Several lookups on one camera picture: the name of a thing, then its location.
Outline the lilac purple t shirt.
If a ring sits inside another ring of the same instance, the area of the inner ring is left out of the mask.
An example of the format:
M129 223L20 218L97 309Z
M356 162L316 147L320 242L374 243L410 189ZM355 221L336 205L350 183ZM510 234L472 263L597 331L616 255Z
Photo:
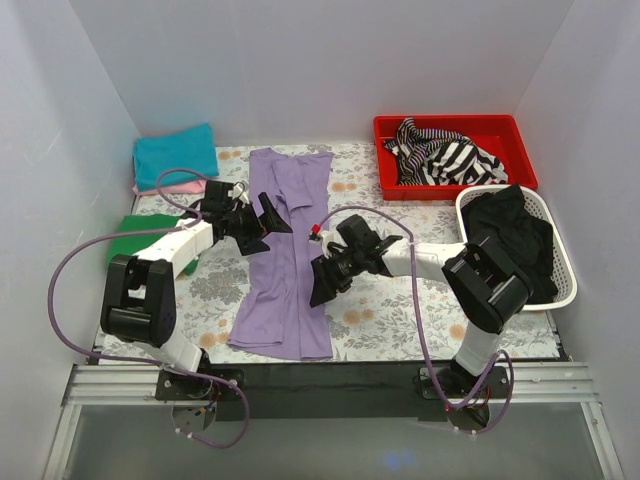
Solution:
M242 300L227 344L250 353L306 361L333 357L322 306L309 305L311 261L322 250L311 227L328 213L331 152L287 156L271 148L249 155L249 195L266 193L292 228L271 233L269 250L249 257L250 291Z

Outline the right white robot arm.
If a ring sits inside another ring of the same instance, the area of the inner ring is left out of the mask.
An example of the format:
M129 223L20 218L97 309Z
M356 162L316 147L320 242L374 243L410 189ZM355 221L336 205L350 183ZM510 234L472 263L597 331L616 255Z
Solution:
M412 242L400 235L383 236L364 218L352 215L334 231L313 226L310 239L322 248L311 261L312 307L346 292L353 278L364 272L448 285L469 321L453 360L453 387L469 398L486 389L486 367L498 351L505 326L533 294L530 280L494 238L480 235L454 244Z

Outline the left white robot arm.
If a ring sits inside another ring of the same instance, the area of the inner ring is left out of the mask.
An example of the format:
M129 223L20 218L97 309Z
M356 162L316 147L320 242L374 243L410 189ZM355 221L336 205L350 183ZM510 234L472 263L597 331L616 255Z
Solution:
M162 365L182 372L178 387L193 400L213 386L201 366L205 352L177 330L175 279L202 253L230 237L243 256L270 250L265 237L290 234L268 195L258 194L257 212L242 182L208 181L204 197L189 206L172 231L133 255L109 262L101 310L103 332L142 348Z

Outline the pink folded t shirt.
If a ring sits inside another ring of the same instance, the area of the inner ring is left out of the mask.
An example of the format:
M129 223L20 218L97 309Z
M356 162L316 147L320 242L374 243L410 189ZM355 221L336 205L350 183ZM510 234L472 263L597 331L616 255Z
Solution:
M165 194L200 194L205 191L206 182L203 180L196 180L181 184L162 186L161 190ZM157 189L151 190L139 190L136 186L133 187L133 193L137 196L149 196L158 194Z

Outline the floral patterned table cloth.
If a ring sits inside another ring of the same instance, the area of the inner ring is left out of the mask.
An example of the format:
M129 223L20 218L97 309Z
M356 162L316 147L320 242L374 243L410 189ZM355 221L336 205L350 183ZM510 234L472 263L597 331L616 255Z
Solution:
M396 218L429 243L460 239L451 201L386 201L379 189L377 156L370 143L277 145L284 155L329 152L330 208L366 205ZM225 239L200 257L195 272L175 283L178 328L208 352L214 363L263 363L265 357L233 349L226 341L243 298L249 293L249 261ZM449 359L463 339L467 319L452 291L428 280L419 283L428 350ZM326 323L336 361L420 360L411 284L407 277L360 275L352 288L326 304ZM547 313L523 312L509 323L501 343L514 360L557 359L556 328Z

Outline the teal folded t shirt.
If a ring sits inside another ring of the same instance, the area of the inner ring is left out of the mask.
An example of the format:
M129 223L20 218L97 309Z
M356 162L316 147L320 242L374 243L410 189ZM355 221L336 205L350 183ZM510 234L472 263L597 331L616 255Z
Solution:
M193 170L206 177L219 175L213 131L201 124L178 133L139 138L133 148L135 186L138 191L156 187L158 177L166 170L180 169L165 176L161 186L194 181L196 176L184 172Z

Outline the black white striped shirt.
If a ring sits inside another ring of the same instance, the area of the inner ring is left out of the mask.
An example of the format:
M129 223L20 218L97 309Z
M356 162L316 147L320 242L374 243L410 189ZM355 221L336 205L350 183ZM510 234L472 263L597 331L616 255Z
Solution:
M383 147L396 161L401 186L475 186L506 184L502 161L455 131L419 128L404 119Z

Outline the black garment in basket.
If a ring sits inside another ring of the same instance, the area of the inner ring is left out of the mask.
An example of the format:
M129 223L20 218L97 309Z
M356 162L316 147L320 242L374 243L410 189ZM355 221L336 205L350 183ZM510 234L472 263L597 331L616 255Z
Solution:
M558 288L553 275L553 228L525 209L519 185L487 192L462 207L462 219L470 238L487 234L530 279L534 293L530 304L555 300Z

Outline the red plastic bin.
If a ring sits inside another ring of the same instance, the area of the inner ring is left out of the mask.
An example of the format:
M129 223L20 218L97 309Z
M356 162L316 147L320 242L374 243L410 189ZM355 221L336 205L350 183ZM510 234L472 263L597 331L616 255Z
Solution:
M476 185L538 187L509 115L378 116L373 125L386 200L453 200Z

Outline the white perforated laundry basket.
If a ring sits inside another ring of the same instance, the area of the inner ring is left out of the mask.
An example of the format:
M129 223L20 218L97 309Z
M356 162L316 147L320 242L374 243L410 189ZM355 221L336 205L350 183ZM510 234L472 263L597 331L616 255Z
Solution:
M479 185L463 189L455 199L455 208L458 221L459 232L462 240L468 240L467 228L462 217L462 208L475 198L485 194L506 189L507 185ZM558 288L558 293L554 300L549 303L526 304L524 312L550 311L560 309L571 304L578 293L578 283L567 254L560 232L556 227L551 212L544 199L534 190L522 186L521 191L524 197L524 209L533 217L548 222L553 228L553 272L551 280Z

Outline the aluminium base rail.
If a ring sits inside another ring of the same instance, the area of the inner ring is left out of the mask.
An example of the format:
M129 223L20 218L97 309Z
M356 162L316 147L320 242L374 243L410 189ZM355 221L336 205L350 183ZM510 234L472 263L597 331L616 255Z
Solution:
M373 418L444 415L419 362L231 364L214 375L240 387L254 419ZM580 362L519 362L496 365L483 382L483 396L497 404L577 404L587 422L602 472L623 476L588 367ZM86 365L73 368L47 479L63 479L85 406L197 407L210 399L204 382L151 366Z

